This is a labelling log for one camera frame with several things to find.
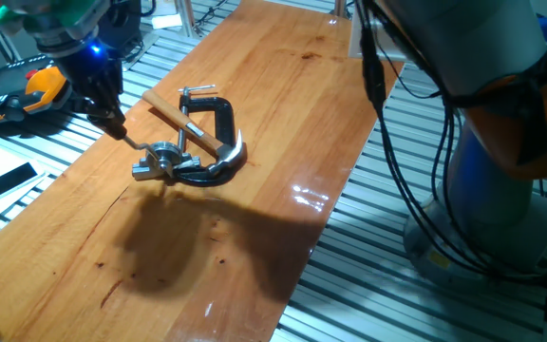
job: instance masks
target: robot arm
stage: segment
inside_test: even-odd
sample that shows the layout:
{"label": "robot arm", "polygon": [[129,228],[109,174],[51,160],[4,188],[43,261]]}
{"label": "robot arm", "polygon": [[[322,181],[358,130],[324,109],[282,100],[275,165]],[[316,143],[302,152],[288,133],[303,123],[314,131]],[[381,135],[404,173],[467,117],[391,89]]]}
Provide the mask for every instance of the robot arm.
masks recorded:
{"label": "robot arm", "polygon": [[547,44],[529,1],[363,3],[379,4],[387,32],[505,172],[547,177]]}
{"label": "robot arm", "polygon": [[52,58],[80,99],[76,111],[116,140],[126,139],[119,94],[122,64],[97,38],[109,0],[5,0],[0,29],[24,29],[37,48]]}

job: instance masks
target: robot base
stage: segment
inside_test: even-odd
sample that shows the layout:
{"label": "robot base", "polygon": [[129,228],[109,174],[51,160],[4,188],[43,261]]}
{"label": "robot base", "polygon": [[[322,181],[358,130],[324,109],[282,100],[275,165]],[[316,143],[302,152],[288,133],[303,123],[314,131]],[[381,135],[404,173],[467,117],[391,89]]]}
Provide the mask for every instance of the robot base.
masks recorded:
{"label": "robot base", "polygon": [[[449,202],[459,227],[471,241],[503,263],[483,253],[482,257],[504,274],[516,274],[516,269],[528,274],[545,272],[547,199],[533,194],[531,180],[513,180],[503,173],[484,151],[469,123],[463,128],[447,176]],[[451,226],[441,186],[437,192],[439,200],[430,198],[423,203],[425,213],[454,246],[478,260]],[[427,231],[450,256],[471,265],[443,243],[431,227],[427,226]],[[413,217],[405,225],[404,245],[417,271],[441,286],[480,292],[509,285],[466,270],[443,256]]]}

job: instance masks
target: wooden table surface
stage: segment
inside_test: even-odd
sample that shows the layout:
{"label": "wooden table surface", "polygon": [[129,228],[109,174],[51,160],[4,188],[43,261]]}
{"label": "wooden table surface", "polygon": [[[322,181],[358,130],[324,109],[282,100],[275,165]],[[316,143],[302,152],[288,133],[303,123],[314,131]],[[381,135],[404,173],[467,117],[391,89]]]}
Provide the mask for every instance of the wooden table surface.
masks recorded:
{"label": "wooden table surface", "polygon": [[[216,84],[232,103],[249,157],[228,184],[134,181],[143,153],[102,137],[11,222],[0,338],[269,340],[376,120],[350,21],[334,20],[245,1],[155,87],[176,105]],[[129,110],[129,136],[176,142],[154,112]]]}

